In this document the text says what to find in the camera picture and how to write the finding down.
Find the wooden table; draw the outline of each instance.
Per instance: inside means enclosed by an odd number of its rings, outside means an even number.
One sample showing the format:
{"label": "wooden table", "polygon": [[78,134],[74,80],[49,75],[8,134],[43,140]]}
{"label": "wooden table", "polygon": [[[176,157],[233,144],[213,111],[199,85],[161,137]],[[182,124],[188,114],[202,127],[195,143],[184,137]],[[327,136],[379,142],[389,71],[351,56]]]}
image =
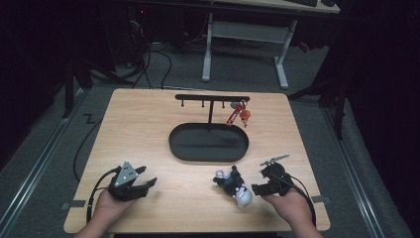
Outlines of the wooden table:
{"label": "wooden table", "polygon": [[[147,166],[135,184],[157,177],[147,197],[141,198],[113,225],[114,233],[275,232],[290,230],[274,209],[259,196],[244,209],[213,182],[217,170],[229,172],[228,163],[187,163],[170,151],[168,136],[181,123],[208,120],[209,103],[181,102],[175,94],[249,96],[252,112],[248,127],[240,118],[235,125],[247,133],[250,145],[235,165],[251,189],[266,183],[260,163],[290,154],[280,161],[300,179],[311,196],[320,195],[287,97],[280,93],[117,89],[112,95],[74,200],[87,200],[99,178],[125,161],[134,168]],[[226,123],[233,112],[229,103],[215,102],[213,123]],[[112,176],[100,186],[107,186]],[[316,203],[319,230],[330,227],[323,203]],[[64,230],[76,233],[85,225],[85,207],[72,207]]]}

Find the black cable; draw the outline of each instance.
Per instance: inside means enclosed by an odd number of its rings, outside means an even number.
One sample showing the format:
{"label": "black cable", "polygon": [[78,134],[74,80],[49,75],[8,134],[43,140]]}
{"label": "black cable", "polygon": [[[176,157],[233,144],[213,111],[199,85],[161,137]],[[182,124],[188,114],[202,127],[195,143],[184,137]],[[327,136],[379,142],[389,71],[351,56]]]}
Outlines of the black cable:
{"label": "black cable", "polygon": [[[151,45],[149,45],[149,47],[148,47],[148,63],[146,63],[146,65],[145,65],[145,61],[144,60],[142,60],[142,62],[143,62],[143,71],[142,71],[142,73],[137,77],[137,79],[135,80],[135,82],[133,83],[133,86],[132,86],[132,88],[135,88],[136,87],[136,84],[139,82],[139,80],[140,80],[140,78],[143,76],[143,74],[145,74],[146,73],[146,70],[148,70],[148,68],[149,68],[149,65],[151,64]],[[152,84],[149,82],[149,79],[148,79],[148,83],[149,83],[149,87],[150,87],[150,89],[153,89],[153,87],[152,87]]]}
{"label": "black cable", "polygon": [[160,82],[160,89],[163,90],[164,80],[166,79],[167,75],[169,74],[170,70],[172,69],[172,60],[170,59],[170,57],[168,55],[166,55],[164,53],[161,53],[161,52],[152,52],[152,53],[160,54],[160,55],[166,57],[169,60],[169,68],[167,69],[166,74],[164,75],[163,79]]}
{"label": "black cable", "polygon": [[78,154],[81,151],[81,148],[83,147],[84,143],[86,142],[87,138],[90,136],[90,134],[93,132],[93,130],[95,130],[95,128],[102,122],[103,119],[100,119],[91,129],[90,131],[87,133],[87,135],[83,138],[83,141],[80,143],[80,146],[77,149],[76,154],[74,155],[73,158],[73,174],[77,180],[77,182],[80,182],[80,177],[77,175],[77,171],[76,171],[76,160],[78,157]]}
{"label": "black cable", "polygon": [[303,188],[305,189],[305,191],[306,191],[306,195],[309,197],[309,192],[308,192],[308,190],[306,189],[306,186],[303,184],[303,182],[301,182],[299,179],[297,179],[297,178],[295,178],[295,177],[293,177],[293,176],[291,176],[291,178],[292,179],[295,179],[295,180],[297,180],[302,186],[303,186]]}
{"label": "black cable", "polygon": [[90,194],[89,202],[87,203],[87,210],[86,210],[86,223],[90,221],[92,218],[92,206],[93,206],[93,200],[95,192],[98,190],[98,186],[101,183],[102,180],[104,180],[107,176],[111,175],[112,173],[118,173],[121,170],[121,167],[117,167],[107,173],[105,173],[99,181],[96,183],[95,187],[93,187],[92,193]]}

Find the gray carpet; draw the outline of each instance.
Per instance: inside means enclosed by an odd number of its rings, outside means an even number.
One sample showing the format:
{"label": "gray carpet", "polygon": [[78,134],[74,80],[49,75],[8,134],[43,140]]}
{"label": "gray carpet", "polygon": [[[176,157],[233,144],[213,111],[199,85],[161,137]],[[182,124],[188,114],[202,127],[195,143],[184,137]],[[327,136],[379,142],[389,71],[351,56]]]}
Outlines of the gray carpet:
{"label": "gray carpet", "polygon": [[[216,46],[213,55],[212,75],[209,82],[201,81],[204,49],[202,45],[189,45],[182,51],[163,45],[154,46],[154,50],[164,49],[171,59],[171,69],[164,81],[165,86],[198,88],[208,90],[261,91],[291,94],[309,86],[328,49],[314,50],[305,54],[300,49],[291,48],[286,56],[284,67],[290,87],[283,91],[279,88],[276,72],[272,64],[277,45],[253,45],[242,42],[231,51],[231,46]],[[159,88],[161,80],[169,69],[169,60],[161,54],[151,54],[148,78],[154,88]],[[63,231],[67,215],[64,204],[72,201],[77,189],[72,165],[77,149],[88,135],[94,124],[106,111],[112,91],[127,87],[110,81],[95,80],[90,91],[80,93],[78,108],[71,120],[65,121],[66,127],[55,144],[48,166],[41,172],[40,180],[35,182],[23,209],[17,219],[12,221],[7,237],[71,237]],[[149,88],[143,76],[138,88]],[[0,213],[6,214],[20,186],[25,182],[43,149],[48,144],[55,128],[62,123],[61,116],[64,92],[56,95],[55,104],[34,123],[30,135],[22,144],[12,161],[0,174]],[[305,96],[291,101],[291,107],[302,136],[310,163],[318,181],[321,193],[329,198],[326,203],[331,220],[331,228],[325,237],[373,237],[369,232],[364,214],[355,198],[346,167],[343,163],[343,151],[346,149],[352,165],[358,173],[358,179],[367,193],[372,210],[383,232],[376,237],[411,237],[404,221],[380,180],[368,156],[362,137],[354,122],[350,105],[346,105],[346,117],[343,124],[343,141],[337,141],[329,123],[330,109],[319,108],[316,96]],[[97,128],[82,145],[76,158],[76,170],[80,176],[94,143]],[[280,233],[292,237],[290,233]]]}

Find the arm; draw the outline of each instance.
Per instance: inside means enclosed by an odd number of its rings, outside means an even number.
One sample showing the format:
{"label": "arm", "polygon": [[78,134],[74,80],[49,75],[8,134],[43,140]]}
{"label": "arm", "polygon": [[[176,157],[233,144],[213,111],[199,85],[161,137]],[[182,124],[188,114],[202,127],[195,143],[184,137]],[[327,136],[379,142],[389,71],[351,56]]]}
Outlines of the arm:
{"label": "arm", "polygon": [[107,189],[98,197],[92,219],[74,237],[75,238],[100,238],[114,224],[124,212],[137,200],[115,200]]}
{"label": "arm", "polygon": [[262,196],[262,199],[270,203],[277,214],[287,221],[296,238],[322,238],[312,224],[308,203],[295,189],[291,189],[285,196],[268,195]]}

